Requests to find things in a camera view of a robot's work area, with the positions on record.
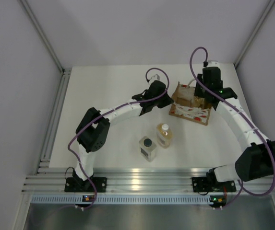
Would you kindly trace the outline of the amber bottle white cap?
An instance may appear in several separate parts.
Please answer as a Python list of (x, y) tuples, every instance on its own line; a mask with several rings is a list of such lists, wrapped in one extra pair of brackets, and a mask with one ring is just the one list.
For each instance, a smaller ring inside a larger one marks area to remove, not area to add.
[(156, 138), (158, 144), (165, 149), (171, 145), (173, 134), (168, 124), (160, 123), (157, 125)]
[(198, 96), (193, 97), (192, 105), (193, 107), (196, 107), (196, 108), (202, 108), (202, 109), (207, 108), (204, 98), (198, 97)]

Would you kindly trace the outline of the clear square bottle black cap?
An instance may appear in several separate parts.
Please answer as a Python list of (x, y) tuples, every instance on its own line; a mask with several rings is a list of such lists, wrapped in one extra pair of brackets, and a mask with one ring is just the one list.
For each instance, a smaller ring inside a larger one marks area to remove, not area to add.
[(147, 136), (139, 140), (139, 149), (141, 155), (148, 161), (152, 162), (156, 157), (157, 145), (152, 139)]

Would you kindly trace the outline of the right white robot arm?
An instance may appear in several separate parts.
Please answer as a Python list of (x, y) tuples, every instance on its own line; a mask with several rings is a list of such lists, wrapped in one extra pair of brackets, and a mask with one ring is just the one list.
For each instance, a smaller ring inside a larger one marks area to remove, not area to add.
[(219, 190), (228, 181), (248, 182), (270, 175), (275, 179), (275, 141), (248, 118), (236, 93), (230, 87), (223, 87), (218, 63), (205, 61), (197, 79), (195, 95), (204, 98), (225, 120), (242, 151), (234, 163), (209, 170), (208, 187)]

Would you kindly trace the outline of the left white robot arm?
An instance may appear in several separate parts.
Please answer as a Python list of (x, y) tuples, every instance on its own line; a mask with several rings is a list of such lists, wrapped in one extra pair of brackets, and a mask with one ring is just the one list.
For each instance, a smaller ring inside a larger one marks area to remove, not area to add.
[(106, 178), (94, 177), (94, 161), (95, 152), (105, 144), (110, 127), (151, 112), (154, 107), (164, 108), (172, 104), (168, 88), (169, 83), (155, 80), (148, 89), (134, 95), (122, 105), (105, 110), (94, 107), (88, 109), (67, 146), (68, 151), (76, 157), (77, 166), (73, 169), (72, 176), (66, 178), (64, 191), (105, 192), (106, 188), (101, 184), (106, 183)]

